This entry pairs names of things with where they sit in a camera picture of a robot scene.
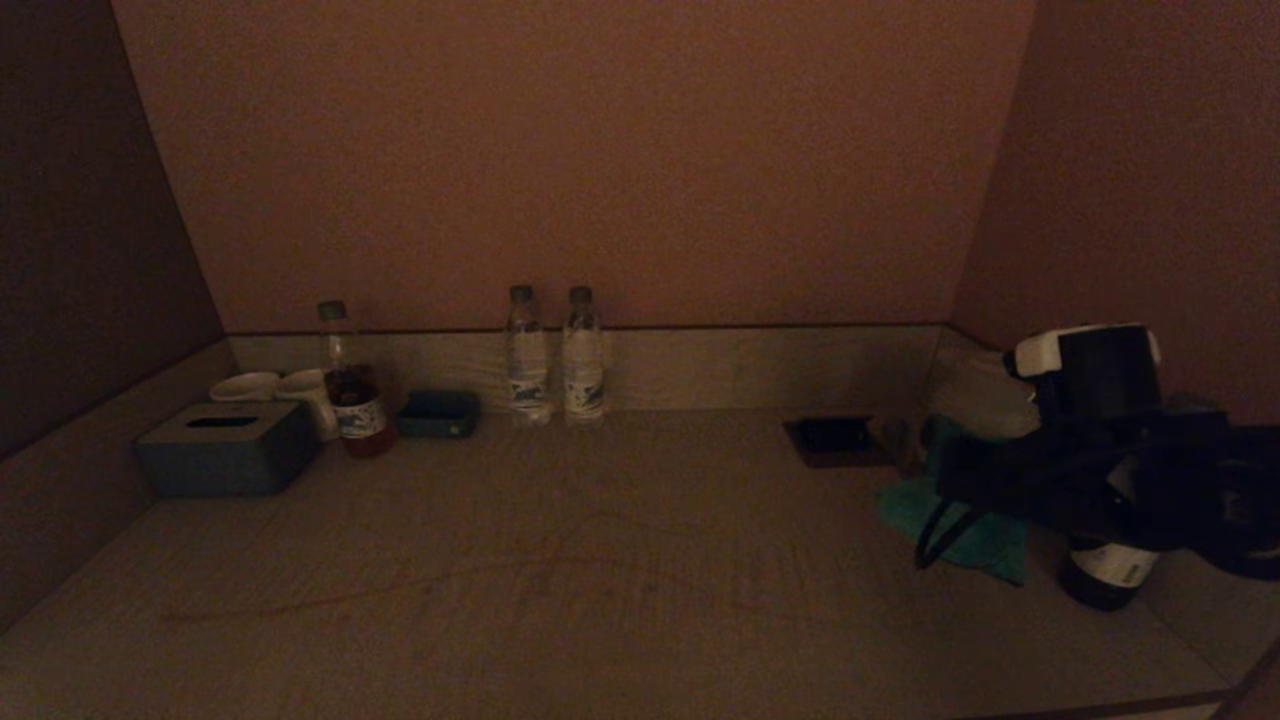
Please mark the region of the dark drink bottle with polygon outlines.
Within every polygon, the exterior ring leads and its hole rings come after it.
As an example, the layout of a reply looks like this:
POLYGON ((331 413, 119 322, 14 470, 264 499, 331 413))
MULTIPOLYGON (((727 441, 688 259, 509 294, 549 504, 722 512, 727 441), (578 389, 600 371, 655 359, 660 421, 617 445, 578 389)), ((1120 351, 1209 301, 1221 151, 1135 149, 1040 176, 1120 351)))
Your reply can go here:
MULTIPOLYGON (((1105 507, 1114 523, 1135 510, 1134 473, 1139 459, 1130 455, 1106 478, 1105 507)), ((1147 583, 1164 555, 1093 536, 1069 536, 1057 570, 1060 588, 1087 607, 1103 612, 1125 609, 1147 583)))

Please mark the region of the white electric kettle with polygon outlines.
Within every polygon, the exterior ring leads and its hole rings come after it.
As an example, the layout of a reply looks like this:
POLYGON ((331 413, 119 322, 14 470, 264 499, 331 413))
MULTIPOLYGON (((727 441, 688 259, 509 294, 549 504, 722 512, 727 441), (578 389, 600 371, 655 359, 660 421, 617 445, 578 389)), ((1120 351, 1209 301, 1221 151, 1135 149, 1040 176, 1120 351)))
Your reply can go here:
POLYGON ((1032 387, 1011 378, 1002 354, 945 328, 925 383, 924 409, 983 439, 1015 439, 1041 425, 1032 387))

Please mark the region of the amber tea bottle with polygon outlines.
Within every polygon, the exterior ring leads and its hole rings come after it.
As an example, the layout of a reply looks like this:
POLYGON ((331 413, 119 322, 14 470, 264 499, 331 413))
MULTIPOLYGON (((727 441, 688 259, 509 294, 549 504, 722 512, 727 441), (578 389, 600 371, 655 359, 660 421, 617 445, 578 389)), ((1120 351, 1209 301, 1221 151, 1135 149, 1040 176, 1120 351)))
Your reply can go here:
POLYGON ((396 445, 372 355, 340 300, 321 301, 323 383, 348 455, 378 457, 396 445))

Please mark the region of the black socket panel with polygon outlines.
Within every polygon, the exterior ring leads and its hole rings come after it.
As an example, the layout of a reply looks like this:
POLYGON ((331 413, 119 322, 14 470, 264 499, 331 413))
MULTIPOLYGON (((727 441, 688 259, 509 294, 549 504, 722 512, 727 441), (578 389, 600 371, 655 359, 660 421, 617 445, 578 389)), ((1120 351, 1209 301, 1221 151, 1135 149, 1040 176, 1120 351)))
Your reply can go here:
POLYGON ((810 416, 782 427, 806 468, 887 468, 890 452, 870 432, 873 416, 810 416))

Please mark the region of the white cup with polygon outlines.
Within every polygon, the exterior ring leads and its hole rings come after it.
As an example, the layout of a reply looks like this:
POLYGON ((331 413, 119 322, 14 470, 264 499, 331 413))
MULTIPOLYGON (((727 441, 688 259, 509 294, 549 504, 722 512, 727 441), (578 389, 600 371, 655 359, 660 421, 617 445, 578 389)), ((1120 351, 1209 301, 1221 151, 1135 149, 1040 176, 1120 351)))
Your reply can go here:
POLYGON ((243 373, 218 382, 207 395, 211 401, 223 404, 270 402, 280 379, 275 372, 243 373))

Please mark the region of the green cloth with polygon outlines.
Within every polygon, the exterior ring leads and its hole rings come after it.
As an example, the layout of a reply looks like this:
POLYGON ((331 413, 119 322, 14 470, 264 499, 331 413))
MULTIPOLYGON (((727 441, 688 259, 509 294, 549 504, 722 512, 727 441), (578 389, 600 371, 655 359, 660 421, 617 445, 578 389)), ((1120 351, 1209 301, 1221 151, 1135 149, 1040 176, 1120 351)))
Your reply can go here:
POLYGON ((923 447, 922 468, 879 491, 876 511, 890 528, 914 542, 915 569, 948 562, 1021 587, 1027 580, 1027 524, 938 493, 934 438, 960 432, 968 433, 945 416, 928 415, 911 436, 923 447))

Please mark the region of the small teal tray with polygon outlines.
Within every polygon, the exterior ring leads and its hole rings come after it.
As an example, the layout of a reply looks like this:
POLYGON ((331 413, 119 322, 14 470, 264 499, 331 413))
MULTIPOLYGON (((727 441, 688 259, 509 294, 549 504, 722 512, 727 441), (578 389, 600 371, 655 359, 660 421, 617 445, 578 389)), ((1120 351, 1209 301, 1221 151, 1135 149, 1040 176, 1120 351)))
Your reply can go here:
POLYGON ((407 395, 396 416, 404 438, 468 438, 481 414, 477 395, 467 391, 417 389, 407 395))

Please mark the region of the blue-grey tissue box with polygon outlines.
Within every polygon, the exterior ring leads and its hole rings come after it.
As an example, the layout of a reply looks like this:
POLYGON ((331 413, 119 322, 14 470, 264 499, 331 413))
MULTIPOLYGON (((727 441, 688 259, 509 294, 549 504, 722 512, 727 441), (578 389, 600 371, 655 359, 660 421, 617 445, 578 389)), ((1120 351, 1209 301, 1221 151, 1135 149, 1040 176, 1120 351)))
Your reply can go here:
POLYGON ((278 495, 321 448, 297 401, 192 404, 133 442, 150 484, 169 498, 278 495))

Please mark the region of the clear water bottle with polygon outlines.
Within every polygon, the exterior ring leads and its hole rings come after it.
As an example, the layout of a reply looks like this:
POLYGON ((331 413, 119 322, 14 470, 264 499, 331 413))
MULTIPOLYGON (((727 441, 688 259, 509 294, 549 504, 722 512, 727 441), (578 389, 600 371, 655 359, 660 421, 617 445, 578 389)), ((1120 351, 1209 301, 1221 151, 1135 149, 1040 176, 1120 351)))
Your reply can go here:
POLYGON ((585 284, 572 287, 561 341, 564 418, 570 425, 590 425, 604 419, 604 345, 593 290, 585 284))
POLYGON ((553 414, 548 398, 549 360, 545 332, 530 284, 509 288, 504 332, 509 410, 515 421, 524 427, 544 427, 553 414))

